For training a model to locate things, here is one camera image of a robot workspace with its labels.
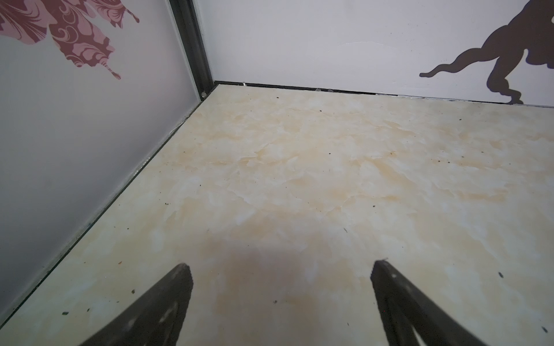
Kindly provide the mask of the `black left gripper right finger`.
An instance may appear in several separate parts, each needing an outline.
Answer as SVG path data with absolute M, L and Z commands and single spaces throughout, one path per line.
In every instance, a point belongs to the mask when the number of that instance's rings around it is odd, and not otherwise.
M 483 345 L 386 260 L 374 263 L 371 281 L 390 345 Z

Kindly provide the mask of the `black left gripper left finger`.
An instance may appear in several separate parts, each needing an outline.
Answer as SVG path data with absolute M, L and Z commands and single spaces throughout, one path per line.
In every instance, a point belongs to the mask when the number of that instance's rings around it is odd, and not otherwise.
M 176 265 L 83 345 L 176 345 L 193 290 L 185 263 Z

